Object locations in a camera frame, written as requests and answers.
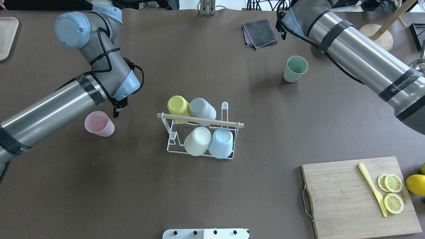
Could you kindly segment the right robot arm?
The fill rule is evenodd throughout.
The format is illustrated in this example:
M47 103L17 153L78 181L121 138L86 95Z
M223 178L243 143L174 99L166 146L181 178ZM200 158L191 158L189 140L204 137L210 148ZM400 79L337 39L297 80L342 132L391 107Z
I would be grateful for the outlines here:
M399 121L424 134L423 74L331 12L335 4L335 0L299 0L288 12L277 12L276 28L316 47L391 105Z

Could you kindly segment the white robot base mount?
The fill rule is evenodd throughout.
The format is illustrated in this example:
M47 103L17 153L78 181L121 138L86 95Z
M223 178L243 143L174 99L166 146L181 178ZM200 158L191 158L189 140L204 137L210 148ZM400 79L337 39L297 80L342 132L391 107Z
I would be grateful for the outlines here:
M249 239L249 229L244 228L195 228L167 229L163 239Z

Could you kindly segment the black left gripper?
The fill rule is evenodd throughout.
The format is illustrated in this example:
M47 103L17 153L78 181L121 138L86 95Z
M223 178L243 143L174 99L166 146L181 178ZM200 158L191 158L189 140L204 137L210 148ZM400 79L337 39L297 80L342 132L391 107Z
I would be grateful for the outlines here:
M113 98L113 118L119 117L120 111L128 105L128 97L124 97L122 100Z

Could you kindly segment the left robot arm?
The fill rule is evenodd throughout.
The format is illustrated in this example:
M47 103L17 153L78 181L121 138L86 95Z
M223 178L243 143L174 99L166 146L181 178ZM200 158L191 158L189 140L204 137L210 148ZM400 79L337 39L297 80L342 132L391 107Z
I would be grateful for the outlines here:
M55 20L55 34L63 45L78 49L91 70L72 78L52 94L1 123L1 179L10 161L73 121L89 109L109 101L113 117L131 94L144 85L121 55L123 12L106 4L94 4L86 13L68 12Z

